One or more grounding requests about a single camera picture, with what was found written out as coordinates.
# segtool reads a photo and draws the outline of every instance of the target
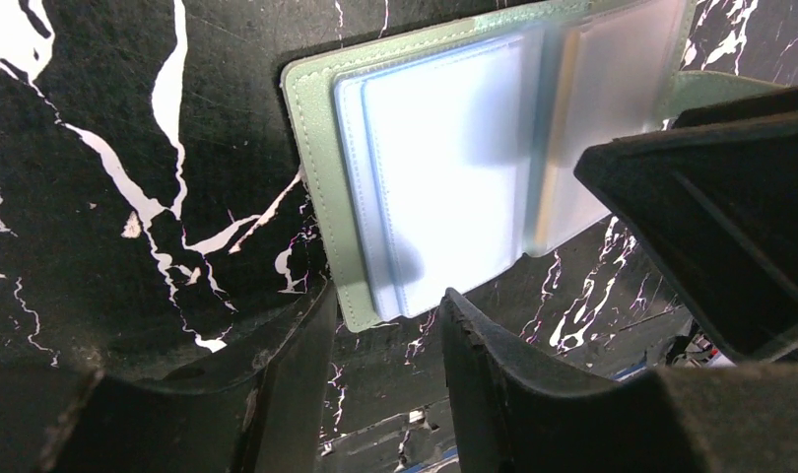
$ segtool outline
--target green wallet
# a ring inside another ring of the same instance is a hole
[[[587,147],[778,87],[679,72],[694,10],[549,0],[290,64],[282,87],[348,328],[418,315],[608,215],[572,175]]]

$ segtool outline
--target black marble surface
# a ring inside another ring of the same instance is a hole
[[[282,67],[517,3],[0,0],[0,367],[159,377],[274,317],[326,274]],[[798,84],[798,0],[702,0],[696,25],[687,68]],[[680,304],[612,218],[470,299],[595,371]],[[339,325],[323,438],[441,400],[438,343],[435,312]]]

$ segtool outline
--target wallet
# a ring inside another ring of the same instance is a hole
[[[695,0],[549,0],[298,60],[282,87],[358,332],[469,291],[609,214],[585,149],[775,89],[679,72]]]

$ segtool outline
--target light green leather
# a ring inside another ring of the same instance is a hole
[[[284,96],[330,270],[338,287],[339,304],[351,331],[360,332],[381,320],[376,315],[367,285],[364,257],[344,169],[333,100],[336,78],[386,62],[408,60],[423,51],[428,54],[456,47],[478,36],[501,33],[527,22],[539,19],[570,21],[590,12],[628,5],[632,1],[549,0],[340,49],[299,60],[286,67],[282,77]],[[687,2],[690,8],[685,13],[671,64],[671,70],[676,72],[680,67],[695,6],[695,0]],[[759,83],[732,76],[723,78],[703,73],[681,73],[672,79],[658,113],[663,116],[674,116],[671,112],[698,103],[735,99],[767,90],[766,86]]]

